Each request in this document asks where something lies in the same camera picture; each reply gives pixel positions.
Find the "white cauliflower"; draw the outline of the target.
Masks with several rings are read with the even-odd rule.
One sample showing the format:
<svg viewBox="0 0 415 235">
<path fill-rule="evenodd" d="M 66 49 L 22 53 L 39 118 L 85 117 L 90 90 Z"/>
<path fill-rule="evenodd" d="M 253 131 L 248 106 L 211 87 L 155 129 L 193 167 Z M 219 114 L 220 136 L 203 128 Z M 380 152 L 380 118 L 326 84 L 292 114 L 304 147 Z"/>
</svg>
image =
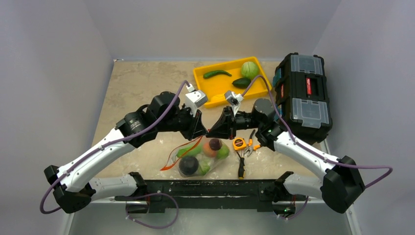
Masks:
<svg viewBox="0 0 415 235">
<path fill-rule="evenodd" d="M 210 158 L 203 154 L 198 154 L 196 156 L 196 159 L 199 163 L 198 169 L 196 171 L 197 176 L 204 176 L 211 170 L 213 170 L 215 167 L 216 158 Z"/>
</svg>

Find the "light green cucumber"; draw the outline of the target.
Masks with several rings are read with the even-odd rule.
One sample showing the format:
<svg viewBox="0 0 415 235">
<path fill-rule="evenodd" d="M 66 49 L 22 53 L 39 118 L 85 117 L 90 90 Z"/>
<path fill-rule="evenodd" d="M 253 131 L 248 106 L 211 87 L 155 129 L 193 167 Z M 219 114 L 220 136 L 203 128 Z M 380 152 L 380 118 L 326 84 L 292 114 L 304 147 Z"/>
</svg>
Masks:
<svg viewBox="0 0 415 235">
<path fill-rule="evenodd" d="M 200 154 L 202 152 L 202 146 L 200 144 L 197 145 L 187 145 L 179 148 L 176 156 L 178 158 L 185 158 L 185 157 L 191 157 L 196 156 L 197 154 Z"/>
</svg>

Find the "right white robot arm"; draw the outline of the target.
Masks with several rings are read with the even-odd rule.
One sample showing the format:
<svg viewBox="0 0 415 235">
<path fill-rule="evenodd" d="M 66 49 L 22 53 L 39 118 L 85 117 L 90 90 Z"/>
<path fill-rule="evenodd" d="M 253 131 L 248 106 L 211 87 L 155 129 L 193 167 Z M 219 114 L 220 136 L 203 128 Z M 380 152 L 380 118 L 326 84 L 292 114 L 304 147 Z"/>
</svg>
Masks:
<svg viewBox="0 0 415 235">
<path fill-rule="evenodd" d="M 275 115 L 271 101 L 264 98 L 257 99 L 248 113 L 234 113 L 226 106 L 207 137 L 233 140 L 238 130 L 256 129 L 260 146 L 290 157 L 314 174 L 305 177 L 285 172 L 275 180 L 271 191 L 274 202 L 299 194 L 322 199 L 333 211 L 345 213 L 365 190 L 356 162 L 348 156 L 340 159 L 329 155 L 291 137 L 287 128 L 275 121 Z"/>
</svg>

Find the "dark red plum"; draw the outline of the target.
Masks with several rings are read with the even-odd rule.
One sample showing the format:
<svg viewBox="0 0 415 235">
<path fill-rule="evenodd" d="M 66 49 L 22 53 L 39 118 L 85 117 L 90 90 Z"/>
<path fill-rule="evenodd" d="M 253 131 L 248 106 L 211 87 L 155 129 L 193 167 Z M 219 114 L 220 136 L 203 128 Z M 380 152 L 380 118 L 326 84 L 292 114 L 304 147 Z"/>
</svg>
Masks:
<svg viewBox="0 0 415 235">
<path fill-rule="evenodd" d="M 220 139 L 212 138 L 209 140 L 209 147 L 212 151 L 219 151 L 222 148 L 222 145 Z"/>
</svg>

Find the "purple eggplant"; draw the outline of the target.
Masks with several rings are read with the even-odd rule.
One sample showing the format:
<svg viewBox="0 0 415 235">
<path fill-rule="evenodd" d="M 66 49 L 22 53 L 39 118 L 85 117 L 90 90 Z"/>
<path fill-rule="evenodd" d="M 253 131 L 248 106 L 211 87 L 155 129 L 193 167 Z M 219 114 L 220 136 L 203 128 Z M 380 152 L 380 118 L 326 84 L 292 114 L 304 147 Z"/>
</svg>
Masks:
<svg viewBox="0 0 415 235">
<path fill-rule="evenodd" d="M 179 162 L 179 171 L 185 176 L 191 176 L 197 172 L 199 161 L 194 156 L 184 157 Z"/>
</svg>

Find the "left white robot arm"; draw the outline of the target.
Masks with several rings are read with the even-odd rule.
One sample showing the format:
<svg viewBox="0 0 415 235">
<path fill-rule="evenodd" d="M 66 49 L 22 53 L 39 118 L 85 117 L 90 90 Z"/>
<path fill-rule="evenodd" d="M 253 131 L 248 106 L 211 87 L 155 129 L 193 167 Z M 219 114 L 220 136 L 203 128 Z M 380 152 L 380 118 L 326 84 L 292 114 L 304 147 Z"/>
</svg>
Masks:
<svg viewBox="0 0 415 235">
<path fill-rule="evenodd" d="M 180 132 L 189 141 L 205 135 L 200 107 L 207 100 L 202 91 L 193 91 L 185 95 L 181 104 L 176 94 L 162 92 L 149 104 L 128 113 L 106 137 L 77 159 L 60 167 L 48 166 L 44 173 L 59 208 L 74 213 L 98 199 L 142 199 L 146 183 L 139 173 L 103 179 L 96 175 L 116 159 L 154 140 L 159 132 Z"/>
</svg>

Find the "clear orange zip bag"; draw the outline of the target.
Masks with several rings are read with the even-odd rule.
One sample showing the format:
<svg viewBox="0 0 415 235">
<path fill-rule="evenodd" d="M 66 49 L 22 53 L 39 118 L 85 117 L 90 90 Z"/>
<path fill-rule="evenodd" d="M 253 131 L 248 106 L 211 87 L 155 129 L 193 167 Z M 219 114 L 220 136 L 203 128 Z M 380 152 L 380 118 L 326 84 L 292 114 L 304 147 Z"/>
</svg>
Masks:
<svg viewBox="0 0 415 235">
<path fill-rule="evenodd" d="M 218 138 L 198 137 L 174 148 L 160 171 L 176 170 L 182 177 L 202 177 L 229 155 L 230 148 Z"/>
</svg>

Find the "green lime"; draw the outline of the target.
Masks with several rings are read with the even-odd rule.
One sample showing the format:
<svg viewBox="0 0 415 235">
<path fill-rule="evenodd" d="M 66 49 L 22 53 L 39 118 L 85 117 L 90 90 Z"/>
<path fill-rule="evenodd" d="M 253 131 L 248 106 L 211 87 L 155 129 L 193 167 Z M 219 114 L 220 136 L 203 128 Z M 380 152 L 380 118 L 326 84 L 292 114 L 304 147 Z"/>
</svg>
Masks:
<svg viewBox="0 0 415 235">
<path fill-rule="evenodd" d="M 217 151 L 216 159 L 223 160 L 229 156 L 229 148 L 227 145 L 222 145 L 222 147 Z"/>
</svg>

